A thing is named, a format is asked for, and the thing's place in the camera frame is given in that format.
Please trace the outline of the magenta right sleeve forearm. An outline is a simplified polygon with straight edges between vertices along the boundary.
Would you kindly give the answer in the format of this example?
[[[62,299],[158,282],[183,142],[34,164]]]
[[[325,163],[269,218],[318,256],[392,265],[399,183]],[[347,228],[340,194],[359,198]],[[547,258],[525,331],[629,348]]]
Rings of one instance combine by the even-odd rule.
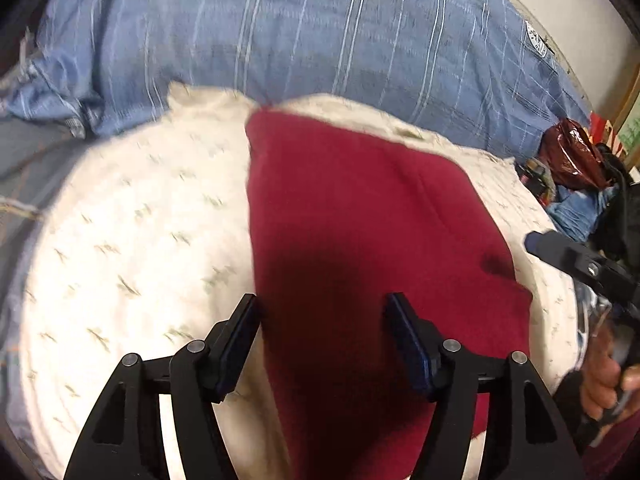
[[[582,456],[586,478],[640,479],[639,413],[615,425],[596,448]]]

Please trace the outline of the person's right hand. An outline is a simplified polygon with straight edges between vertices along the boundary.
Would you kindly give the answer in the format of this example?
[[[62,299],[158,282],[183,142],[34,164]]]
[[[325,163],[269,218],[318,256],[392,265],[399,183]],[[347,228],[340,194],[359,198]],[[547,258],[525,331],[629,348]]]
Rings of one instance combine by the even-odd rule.
[[[582,363],[580,403],[584,412],[600,420],[605,410],[614,408],[617,401],[616,387],[630,392],[631,397],[616,422],[623,422],[639,411],[639,367],[624,372],[613,359],[614,338],[610,324],[604,323],[591,336],[585,361]]]

